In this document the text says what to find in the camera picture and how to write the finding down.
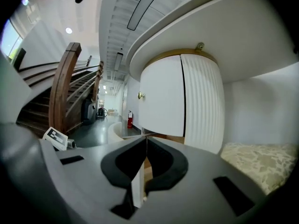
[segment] white ceiling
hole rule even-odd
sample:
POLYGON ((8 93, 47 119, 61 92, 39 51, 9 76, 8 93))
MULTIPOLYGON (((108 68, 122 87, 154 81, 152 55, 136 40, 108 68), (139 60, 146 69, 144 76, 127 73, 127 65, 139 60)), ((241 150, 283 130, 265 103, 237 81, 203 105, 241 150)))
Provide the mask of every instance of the white ceiling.
POLYGON ((117 52, 123 53, 118 74, 127 74, 127 53, 135 40, 157 21, 186 0, 154 0, 141 18, 135 31, 127 29, 128 22, 140 0, 103 0, 100 10, 99 45, 104 62, 104 79, 114 71, 117 52))
POLYGON ((99 83, 99 91, 100 95, 117 95, 121 85, 122 81, 105 81, 105 80, 100 80, 99 83))
POLYGON ((268 0, 213 0, 146 40, 143 37, 148 37, 147 32, 139 38, 144 43, 131 60, 128 56, 130 74, 136 80, 140 80, 144 64, 153 57, 178 45, 193 49, 199 41, 205 44, 204 51, 217 60, 224 83, 298 61, 288 31, 268 0))
POLYGON ((148 28, 162 19, 186 0, 154 0, 145 12, 135 31, 127 29, 139 0, 29 0, 28 6, 20 6, 12 16, 18 32, 24 37, 31 28, 43 20, 69 37, 81 43, 88 55, 104 62, 104 81, 124 80, 128 74, 126 56, 134 41, 148 28), (72 34, 66 34, 70 27, 72 34), (117 52, 124 54, 118 71, 114 71, 117 52))
POLYGON ((98 0, 83 0, 80 4, 75 0, 29 0, 28 6, 20 5, 12 19, 23 37, 36 21, 43 20, 70 41, 79 42, 93 58, 99 58, 99 8, 98 0), (67 27, 72 29, 72 34, 65 32, 67 27))

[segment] floral cushion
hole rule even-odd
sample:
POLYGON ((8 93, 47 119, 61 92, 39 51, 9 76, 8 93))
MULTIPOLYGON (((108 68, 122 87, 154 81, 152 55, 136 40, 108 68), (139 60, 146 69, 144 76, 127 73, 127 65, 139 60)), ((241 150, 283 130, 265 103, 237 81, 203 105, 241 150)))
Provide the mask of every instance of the floral cushion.
POLYGON ((269 194, 282 186, 295 166, 299 146, 283 144, 224 145, 221 158, 253 179, 269 194))

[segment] gray floor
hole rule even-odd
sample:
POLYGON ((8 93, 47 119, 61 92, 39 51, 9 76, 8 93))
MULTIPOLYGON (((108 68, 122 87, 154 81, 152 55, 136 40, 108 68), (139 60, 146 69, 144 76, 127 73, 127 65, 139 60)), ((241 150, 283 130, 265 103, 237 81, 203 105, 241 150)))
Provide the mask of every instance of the gray floor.
POLYGON ((108 128, 115 122, 122 122, 122 136, 139 135, 135 129, 127 129, 127 122, 120 116, 107 116, 104 119, 98 119, 93 124, 81 126, 69 139, 75 140, 77 147, 94 147, 108 144, 108 128))

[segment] white cabinet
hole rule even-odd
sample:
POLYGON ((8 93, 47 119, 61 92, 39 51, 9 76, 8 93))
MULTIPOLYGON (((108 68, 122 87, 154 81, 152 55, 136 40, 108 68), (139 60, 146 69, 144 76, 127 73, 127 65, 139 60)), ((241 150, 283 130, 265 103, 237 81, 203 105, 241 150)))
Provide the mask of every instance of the white cabinet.
POLYGON ((224 134, 224 91, 212 60, 182 54, 186 89, 185 144, 217 154, 224 134))
POLYGON ((139 125, 153 132, 183 136, 184 81, 180 56, 150 64, 141 74, 139 125))

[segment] gold trim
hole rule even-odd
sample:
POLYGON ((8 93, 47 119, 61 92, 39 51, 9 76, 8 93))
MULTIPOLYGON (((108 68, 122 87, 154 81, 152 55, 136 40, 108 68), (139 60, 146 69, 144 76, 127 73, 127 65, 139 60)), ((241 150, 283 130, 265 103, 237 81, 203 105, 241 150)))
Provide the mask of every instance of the gold trim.
POLYGON ((194 54, 194 55, 204 56, 204 57, 214 61, 217 64, 216 59, 209 53, 206 53, 202 50, 182 48, 182 49, 174 49, 174 50, 166 51, 166 52, 163 52, 163 53, 155 56, 154 58, 150 59, 149 62, 146 63, 144 69, 147 68, 150 64, 152 64, 158 60, 161 60, 161 59, 169 57, 169 56, 177 56, 177 55, 181 55, 181 54, 194 54))

